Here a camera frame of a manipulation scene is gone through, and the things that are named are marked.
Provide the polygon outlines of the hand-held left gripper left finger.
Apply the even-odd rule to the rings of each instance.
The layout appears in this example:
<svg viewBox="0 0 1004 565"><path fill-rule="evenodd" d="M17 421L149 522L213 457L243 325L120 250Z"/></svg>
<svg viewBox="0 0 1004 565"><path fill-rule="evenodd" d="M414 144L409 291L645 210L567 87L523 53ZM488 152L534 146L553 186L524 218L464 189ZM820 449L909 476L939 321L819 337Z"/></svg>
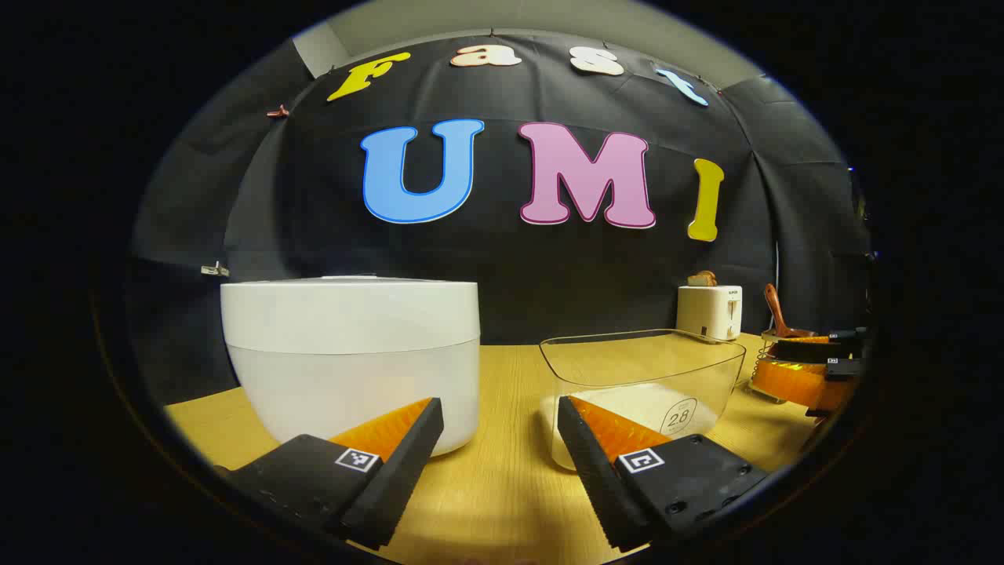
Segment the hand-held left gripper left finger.
<svg viewBox="0 0 1004 565"><path fill-rule="evenodd" d="M215 471L247 498L322 535L388 545L444 430L438 397L330 439L299 434L240 468Z"/></svg>

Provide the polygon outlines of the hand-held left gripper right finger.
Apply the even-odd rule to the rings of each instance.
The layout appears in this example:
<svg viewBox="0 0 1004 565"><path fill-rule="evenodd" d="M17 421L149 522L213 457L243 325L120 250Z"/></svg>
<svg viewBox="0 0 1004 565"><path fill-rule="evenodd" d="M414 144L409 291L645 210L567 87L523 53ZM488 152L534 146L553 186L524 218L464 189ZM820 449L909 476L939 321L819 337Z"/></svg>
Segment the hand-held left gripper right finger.
<svg viewBox="0 0 1004 565"><path fill-rule="evenodd" d="M703 434L669 439L564 395L557 427L610 546L680 546L717 526L767 473Z"/></svg>

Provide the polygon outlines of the metal wire chopstick holder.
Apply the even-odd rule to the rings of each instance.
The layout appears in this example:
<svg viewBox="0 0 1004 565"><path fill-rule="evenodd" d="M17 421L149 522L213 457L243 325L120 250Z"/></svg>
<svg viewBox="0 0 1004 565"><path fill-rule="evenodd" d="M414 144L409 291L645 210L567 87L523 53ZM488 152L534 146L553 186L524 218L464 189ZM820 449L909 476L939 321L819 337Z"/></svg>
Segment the metal wire chopstick holder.
<svg viewBox="0 0 1004 565"><path fill-rule="evenodd" d="M757 365L758 361L760 361L762 359L775 360L773 358L773 345L777 341L779 341L780 339L782 339L782 337L776 337L774 330L768 330L768 332L765 332L765 333L762 334L762 339L763 339L763 345L762 345L761 349L759 350L759 352L757 354L757 359L755 361L755 366L754 366L754 369L753 369L753 372L752 372L752 376L753 376L753 374L755 372L755 368L756 368L756 365ZM770 395L767 395L766 393L764 393L762 391L759 391L757 388L755 388L753 386L751 380L750 380L750 389L752 389L753 391L756 391L757 393L760 393L760 394L763 394L763 395L766 395L766 396L770 397L775 402L786 402L784 400L777 399L777 398L774 398L774 397L772 397Z"/></svg>

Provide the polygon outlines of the brown wooden spoon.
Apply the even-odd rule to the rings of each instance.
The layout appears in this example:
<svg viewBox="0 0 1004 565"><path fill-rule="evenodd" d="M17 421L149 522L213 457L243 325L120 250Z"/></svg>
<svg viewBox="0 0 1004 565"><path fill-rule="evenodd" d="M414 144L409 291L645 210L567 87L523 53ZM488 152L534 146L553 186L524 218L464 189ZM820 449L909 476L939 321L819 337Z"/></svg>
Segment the brown wooden spoon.
<svg viewBox="0 0 1004 565"><path fill-rule="evenodd" d="M765 301L771 312L776 337L815 337L814 330L792 328L786 324L780 304L780 297L773 283L767 283L764 290Z"/></svg>

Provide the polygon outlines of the white rice cooker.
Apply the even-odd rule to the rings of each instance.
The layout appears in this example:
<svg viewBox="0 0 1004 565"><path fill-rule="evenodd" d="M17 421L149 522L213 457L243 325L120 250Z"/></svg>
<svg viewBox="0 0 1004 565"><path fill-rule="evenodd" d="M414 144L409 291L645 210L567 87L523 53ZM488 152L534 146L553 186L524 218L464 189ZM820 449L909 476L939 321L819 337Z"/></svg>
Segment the white rice cooker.
<svg viewBox="0 0 1004 565"><path fill-rule="evenodd" d="M336 436L427 397L442 402L434 455L479 426L479 286L327 276L221 287L224 341L273 440Z"/></svg>

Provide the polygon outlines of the white toaster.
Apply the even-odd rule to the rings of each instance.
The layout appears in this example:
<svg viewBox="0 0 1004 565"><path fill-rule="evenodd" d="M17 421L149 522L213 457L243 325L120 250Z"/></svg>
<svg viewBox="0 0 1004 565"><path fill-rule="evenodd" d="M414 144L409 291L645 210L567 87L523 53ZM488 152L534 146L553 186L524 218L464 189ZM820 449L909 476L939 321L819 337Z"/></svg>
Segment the white toaster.
<svg viewBox="0 0 1004 565"><path fill-rule="evenodd" d="M741 334L742 286L680 286L675 329L735 341Z"/></svg>

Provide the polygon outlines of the clear plastic container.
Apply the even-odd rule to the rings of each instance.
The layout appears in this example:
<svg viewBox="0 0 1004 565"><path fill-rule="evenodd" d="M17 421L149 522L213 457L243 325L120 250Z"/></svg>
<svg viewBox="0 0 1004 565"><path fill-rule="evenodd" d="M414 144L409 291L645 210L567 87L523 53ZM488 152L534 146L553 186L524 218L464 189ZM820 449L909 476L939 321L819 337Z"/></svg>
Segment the clear plastic container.
<svg viewBox="0 0 1004 565"><path fill-rule="evenodd" d="M555 376L539 414L556 465L575 464L557 429L557 404L570 395L669 439L705 434L724 414L746 349L734 341L655 329L572 337L539 344Z"/></svg>

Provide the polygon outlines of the black backdrop cloth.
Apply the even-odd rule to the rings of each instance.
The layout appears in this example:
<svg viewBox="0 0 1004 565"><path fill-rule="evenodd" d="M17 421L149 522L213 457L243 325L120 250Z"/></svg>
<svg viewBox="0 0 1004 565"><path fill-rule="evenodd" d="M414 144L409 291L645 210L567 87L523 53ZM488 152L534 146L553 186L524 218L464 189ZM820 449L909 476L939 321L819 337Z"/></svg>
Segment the black backdrop cloth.
<svg viewBox="0 0 1004 565"><path fill-rule="evenodd" d="M395 54L402 54L401 60ZM287 119L266 117L284 104ZM361 143L415 129L404 186L442 175L445 119L483 122L473 186L437 221L391 224L365 207ZM555 122L595 157L616 133L648 144L651 228L559 191L566 221L531 224L532 152L518 129ZM452 37L390 49L313 76L293 43L237 76L166 152L141 200L126 279L129 339L162 404L237 385L220 286L381 275L479 286L483 344L671 326L687 275L746 293L742 329L769 321L867 324L871 240L846 158L780 83L716 89L688 68L584 37ZM229 278L201 275L221 262Z"/></svg>

